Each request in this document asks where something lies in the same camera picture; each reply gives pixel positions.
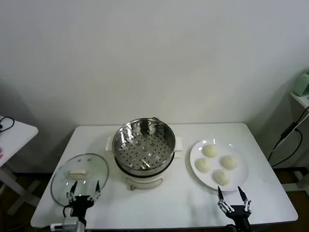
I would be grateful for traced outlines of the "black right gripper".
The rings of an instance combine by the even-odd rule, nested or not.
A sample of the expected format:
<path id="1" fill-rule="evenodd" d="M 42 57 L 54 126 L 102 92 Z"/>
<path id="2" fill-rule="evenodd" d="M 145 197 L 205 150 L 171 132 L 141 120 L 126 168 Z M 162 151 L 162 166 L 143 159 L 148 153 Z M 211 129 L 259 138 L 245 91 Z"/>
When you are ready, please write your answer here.
<path id="1" fill-rule="evenodd" d="M 223 193 L 218 187 L 218 206 L 224 212 L 228 213 L 228 218 L 232 219 L 235 223 L 235 229 L 237 232 L 250 232 L 251 225 L 249 223 L 249 216 L 251 215 L 251 200 L 247 198 L 246 193 L 238 186 L 239 194 L 243 201 L 243 205 L 230 206 L 225 200 Z"/>

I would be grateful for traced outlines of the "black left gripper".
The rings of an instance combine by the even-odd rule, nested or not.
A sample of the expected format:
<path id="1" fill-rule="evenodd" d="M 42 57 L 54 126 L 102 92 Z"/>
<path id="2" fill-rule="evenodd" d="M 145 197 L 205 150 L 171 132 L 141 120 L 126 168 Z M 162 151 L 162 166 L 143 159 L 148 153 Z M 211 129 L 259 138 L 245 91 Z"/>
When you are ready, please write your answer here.
<path id="1" fill-rule="evenodd" d="M 77 196 L 75 197 L 74 193 L 77 187 L 77 181 L 74 182 L 70 191 L 66 193 L 66 197 L 70 202 L 70 208 L 72 209 L 70 216 L 84 218 L 88 208 L 91 208 L 101 195 L 101 188 L 99 181 L 96 183 L 95 193 L 91 196 Z"/>

